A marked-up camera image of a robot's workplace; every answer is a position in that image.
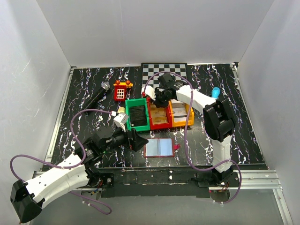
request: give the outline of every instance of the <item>black and white checkerboard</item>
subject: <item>black and white checkerboard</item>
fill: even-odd
[[[186,64],[142,64],[142,87],[145,86],[147,80],[152,77],[155,73],[161,71],[175,72],[178,75],[187,77]],[[153,88],[159,87],[158,76],[155,76],[149,81],[150,86]]]

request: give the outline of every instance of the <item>microphone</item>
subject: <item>microphone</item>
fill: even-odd
[[[109,89],[110,89],[109,83],[106,83],[106,82],[103,83],[101,85],[101,88],[98,90],[97,95],[90,98],[89,101],[87,101],[86,103],[83,104],[82,110],[94,108],[97,101],[102,99],[105,92],[107,92]]]

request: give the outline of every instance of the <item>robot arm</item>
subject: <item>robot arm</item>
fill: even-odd
[[[229,160],[231,157],[230,141],[236,125],[229,100],[219,101],[206,96],[191,89],[185,82],[176,81],[175,77],[168,73],[160,76],[158,80],[163,91],[160,91],[159,88],[153,89],[151,86],[147,86],[145,91],[156,107],[167,107],[168,101],[171,99],[190,104],[193,92],[192,107],[203,114],[206,133],[212,139],[213,165]],[[230,162],[227,162],[216,167],[216,170],[222,173],[227,171],[231,165]]]
[[[91,184],[99,181],[101,174],[95,167],[95,163],[102,159],[103,152],[107,148],[113,149],[123,145],[138,151],[147,144],[148,140],[140,137],[134,128],[131,131],[126,130],[127,119],[126,114],[119,113],[114,118],[114,123],[117,125],[114,132],[103,132],[106,135],[103,138],[95,134],[83,143],[86,151],[83,164],[70,169],[52,168],[28,181],[18,180],[15,182],[10,201],[21,223],[27,223],[37,217],[44,207],[60,196],[79,187],[93,186]],[[82,149],[78,148],[74,154],[58,165],[62,168],[76,165],[82,158]]]

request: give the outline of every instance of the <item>white wall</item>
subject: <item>white wall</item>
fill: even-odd
[[[239,66],[243,96],[267,165],[300,224],[300,2],[275,0]]]
[[[274,0],[37,0],[72,66],[240,61]]]
[[[44,159],[70,65],[35,0],[0,1],[0,224],[18,224],[10,203],[16,154]],[[28,180],[41,167],[14,163]]]

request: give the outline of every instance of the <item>black marbled mat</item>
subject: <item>black marbled mat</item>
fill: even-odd
[[[133,88],[127,98],[140,98],[142,88],[141,67],[120,68],[84,68],[75,69],[68,91],[56,144],[53,152],[52,163],[57,164],[79,147],[70,132],[70,121],[80,111],[83,103],[90,98],[101,86],[102,82],[109,82],[111,90],[103,100],[99,101],[98,109],[116,111],[125,103],[115,102],[113,99],[113,84],[116,80],[129,79]],[[213,87],[220,87],[222,97],[229,98],[238,125],[232,137],[232,159],[240,164],[261,164],[264,159],[257,145],[256,137],[251,127],[248,114],[240,96],[238,85],[230,65],[193,65],[187,66],[187,79],[206,95],[210,95]],[[97,130],[104,130],[106,126],[113,126],[113,117],[108,114],[90,113],[82,115],[74,122],[74,131],[82,142],[92,136]],[[175,157],[146,158],[143,150],[133,152],[120,147],[107,150],[104,158],[99,162],[99,167],[162,167],[162,166],[187,166],[183,147],[183,128],[177,127],[169,130],[154,130],[144,132],[146,138],[172,138],[181,147],[175,152]],[[209,137],[206,135],[203,116],[195,112],[195,124],[187,132],[189,154],[195,165],[210,165],[213,159],[213,149]]]

